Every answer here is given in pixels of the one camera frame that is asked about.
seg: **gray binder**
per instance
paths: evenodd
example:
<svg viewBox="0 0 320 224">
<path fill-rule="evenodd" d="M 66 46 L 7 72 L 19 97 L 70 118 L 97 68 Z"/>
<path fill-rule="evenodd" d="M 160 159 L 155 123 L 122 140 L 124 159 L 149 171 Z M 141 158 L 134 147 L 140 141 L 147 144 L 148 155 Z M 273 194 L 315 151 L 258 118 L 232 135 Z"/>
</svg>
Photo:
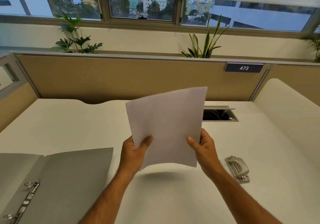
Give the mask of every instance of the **gray binder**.
<svg viewBox="0 0 320 224">
<path fill-rule="evenodd" d="M 1 153 L 0 224 L 77 223 L 105 188 L 112 153 Z"/>
</svg>

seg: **white paper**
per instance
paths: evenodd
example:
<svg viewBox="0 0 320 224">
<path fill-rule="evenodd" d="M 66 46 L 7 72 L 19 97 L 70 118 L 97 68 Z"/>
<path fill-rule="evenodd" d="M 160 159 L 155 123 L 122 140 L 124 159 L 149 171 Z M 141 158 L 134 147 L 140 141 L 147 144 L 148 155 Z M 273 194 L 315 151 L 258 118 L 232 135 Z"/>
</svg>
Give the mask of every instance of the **white paper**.
<svg viewBox="0 0 320 224">
<path fill-rule="evenodd" d="M 207 87 L 194 87 L 132 100 L 126 103 L 134 144 L 154 137 L 142 169 L 158 163 L 197 166 L 186 136 L 200 140 Z"/>
</svg>

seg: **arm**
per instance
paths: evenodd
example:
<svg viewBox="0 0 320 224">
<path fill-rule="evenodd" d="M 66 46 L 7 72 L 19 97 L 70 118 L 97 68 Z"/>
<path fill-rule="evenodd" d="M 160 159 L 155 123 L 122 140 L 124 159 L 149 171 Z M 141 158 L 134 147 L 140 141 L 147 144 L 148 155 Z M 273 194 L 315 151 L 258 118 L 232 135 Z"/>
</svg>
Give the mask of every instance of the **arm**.
<svg viewBox="0 0 320 224">
<path fill-rule="evenodd" d="M 116 175 L 79 224 L 114 224 L 123 194 L 141 168 L 144 155 L 152 140 L 151 136 L 145 138 L 139 148 L 134 147 L 132 136 L 123 142 Z"/>
<path fill-rule="evenodd" d="M 259 205 L 222 167 L 214 140 L 201 129 L 200 144 L 187 137 L 203 172 L 214 182 L 238 224 L 281 224 Z"/>
</svg>

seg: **forearm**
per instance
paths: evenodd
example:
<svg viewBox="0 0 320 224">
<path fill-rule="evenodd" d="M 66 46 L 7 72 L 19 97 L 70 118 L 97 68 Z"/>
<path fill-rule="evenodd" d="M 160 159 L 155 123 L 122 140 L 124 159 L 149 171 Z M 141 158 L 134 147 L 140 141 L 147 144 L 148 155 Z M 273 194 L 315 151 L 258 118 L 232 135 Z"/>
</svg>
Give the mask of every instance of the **forearm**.
<svg viewBox="0 0 320 224">
<path fill-rule="evenodd" d="M 114 224 L 132 176 L 118 172 L 79 224 Z"/>
<path fill-rule="evenodd" d="M 215 170 L 210 178 L 217 186 L 238 224 L 281 224 L 260 206 L 222 167 Z"/>
</svg>

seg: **desk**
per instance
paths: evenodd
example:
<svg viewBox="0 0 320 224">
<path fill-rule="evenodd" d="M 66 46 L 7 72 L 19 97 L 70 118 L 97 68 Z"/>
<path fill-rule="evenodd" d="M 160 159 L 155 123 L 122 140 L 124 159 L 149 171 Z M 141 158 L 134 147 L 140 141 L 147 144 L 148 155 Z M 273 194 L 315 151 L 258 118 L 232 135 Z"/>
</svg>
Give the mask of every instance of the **desk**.
<svg viewBox="0 0 320 224">
<path fill-rule="evenodd" d="M 107 181 L 131 134 L 122 100 L 89 105 L 78 100 L 38 99 L 0 133 L 1 153 L 48 155 L 113 147 Z M 253 102 L 229 105 L 239 122 L 203 122 L 218 157 L 235 155 L 248 165 L 242 187 L 284 223 L 320 223 L 320 173 Z M 149 166 L 130 183 L 116 220 L 126 223 L 235 223 L 214 184 L 201 168 Z"/>
</svg>

